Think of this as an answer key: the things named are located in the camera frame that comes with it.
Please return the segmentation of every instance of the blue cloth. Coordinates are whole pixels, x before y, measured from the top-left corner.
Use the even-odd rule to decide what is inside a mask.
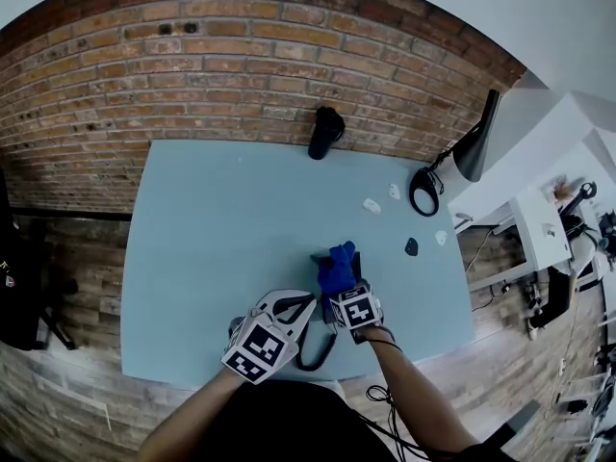
[[[353,242],[329,248],[329,257],[319,263],[319,285],[324,293],[334,295],[352,289],[357,284],[351,262],[355,254]]]

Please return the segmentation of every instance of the black cylindrical object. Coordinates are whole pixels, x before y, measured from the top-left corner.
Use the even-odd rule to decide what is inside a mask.
[[[312,159],[323,159],[331,144],[345,132],[345,121],[333,108],[321,106],[317,110],[317,125],[312,134],[308,155]]]

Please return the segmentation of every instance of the light blue table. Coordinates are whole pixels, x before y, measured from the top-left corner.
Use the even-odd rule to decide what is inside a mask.
[[[423,164],[332,150],[313,161],[303,146],[155,141],[131,224],[122,290],[125,374],[197,386],[221,368],[229,321],[272,289],[319,293],[310,255],[352,240],[385,323],[412,360],[473,338],[471,302],[447,207],[417,214],[408,183]],[[389,196],[398,184],[401,200]],[[369,197],[380,215],[362,207]],[[445,230],[444,246],[434,234]],[[409,237],[419,255],[404,252]],[[314,316],[304,363],[329,333]],[[325,364],[287,378],[378,372],[371,349],[342,331]]]

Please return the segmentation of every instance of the forearm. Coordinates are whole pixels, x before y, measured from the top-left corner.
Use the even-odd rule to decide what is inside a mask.
[[[241,377],[223,369],[147,437],[139,462],[191,460],[203,434],[242,383]]]
[[[392,341],[378,329],[368,339]],[[400,418],[424,449],[458,453],[478,441],[466,430],[438,389],[395,347],[371,342]]]

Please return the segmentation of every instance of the brick wall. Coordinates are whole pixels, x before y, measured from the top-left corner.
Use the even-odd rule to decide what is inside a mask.
[[[47,0],[0,33],[0,156],[19,207],[130,212],[152,139],[429,161],[523,65],[423,0]]]

